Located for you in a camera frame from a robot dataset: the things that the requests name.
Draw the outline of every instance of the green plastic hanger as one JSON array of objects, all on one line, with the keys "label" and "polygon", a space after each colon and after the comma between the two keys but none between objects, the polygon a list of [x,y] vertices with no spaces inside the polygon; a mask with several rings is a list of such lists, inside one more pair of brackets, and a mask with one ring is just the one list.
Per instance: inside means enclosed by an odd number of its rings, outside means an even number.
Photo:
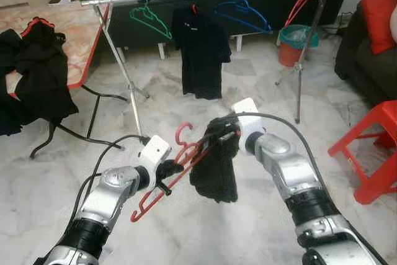
[{"label": "green plastic hanger", "polygon": [[[142,20],[142,19],[139,19],[138,17],[136,17],[135,16],[136,12],[142,12],[143,16],[145,18],[147,18],[148,20],[159,22],[162,25],[162,27],[164,28],[164,31],[161,31],[160,29],[156,28],[152,24],[147,23],[145,20]],[[135,9],[132,9],[130,11],[130,18],[133,19],[133,20],[136,20],[138,22],[141,22],[142,24],[145,24],[146,26],[154,29],[155,31],[157,31],[158,33],[162,34],[163,36],[165,36],[169,40],[172,40],[172,34],[168,30],[167,25],[164,24],[164,22],[154,12],[151,11],[151,9],[148,6],[148,0],[146,0],[144,7],[137,7]]]}]

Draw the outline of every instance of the red plastic stool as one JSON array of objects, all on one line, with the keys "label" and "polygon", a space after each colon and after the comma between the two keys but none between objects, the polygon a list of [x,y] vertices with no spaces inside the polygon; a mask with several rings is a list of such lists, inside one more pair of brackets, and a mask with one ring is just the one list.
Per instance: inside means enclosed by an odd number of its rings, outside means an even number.
[{"label": "red plastic stool", "polygon": [[[373,124],[380,124],[385,132],[361,135]],[[355,156],[347,148],[354,139],[377,137],[375,144],[388,149],[397,145],[397,101],[382,102],[373,108],[349,133],[341,138],[328,153],[334,156],[341,151],[352,164],[355,173],[361,180],[361,186],[355,190],[354,197],[358,203],[369,204],[377,197],[390,192],[397,192],[392,185],[397,182],[397,150],[370,177],[368,177]]]}]

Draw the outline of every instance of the red pillow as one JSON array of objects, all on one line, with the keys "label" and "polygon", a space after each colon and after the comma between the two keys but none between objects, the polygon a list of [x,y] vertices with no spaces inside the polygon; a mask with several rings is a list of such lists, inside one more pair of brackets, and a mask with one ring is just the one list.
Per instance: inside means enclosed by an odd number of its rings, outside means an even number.
[{"label": "red pillow", "polygon": [[375,55],[396,45],[390,30],[390,17],[396,5],[397,0],[362,0],[371,49]]}]

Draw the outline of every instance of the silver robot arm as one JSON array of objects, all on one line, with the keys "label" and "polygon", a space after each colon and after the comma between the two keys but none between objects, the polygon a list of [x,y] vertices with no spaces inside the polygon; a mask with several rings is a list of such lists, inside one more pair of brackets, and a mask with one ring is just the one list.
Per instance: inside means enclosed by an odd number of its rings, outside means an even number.
[{"label": "silver robot arm", "polygon": [[124,202],[141,189],[154,189],[157,168],[170,150],[167,142],[154,136],[142,150],[138,167],[104,171],[98,186],[84,201],[61,240],[35,265],[98,265],[102,247]]},{"label": "silver robot arm", "polygon": [[[236,113],[257,112],[252,99],[233,107]],[[261,118],[238,117],[240,150],[254,155],[273,181],[292,214],[304,265],[380,264],[327,196],[310,163],[289,142],[264,133]]]}]

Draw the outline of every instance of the brown sofa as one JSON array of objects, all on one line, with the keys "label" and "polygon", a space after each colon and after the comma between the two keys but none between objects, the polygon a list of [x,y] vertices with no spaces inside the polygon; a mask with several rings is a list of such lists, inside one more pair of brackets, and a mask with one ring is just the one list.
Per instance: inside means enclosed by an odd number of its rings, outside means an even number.
[{"label": "brown sofa", "polygon": [[373,105],[397,99],[397,47],[372,54],[361,2],[344,33],[335,72],[341,79],[348,79]]}]

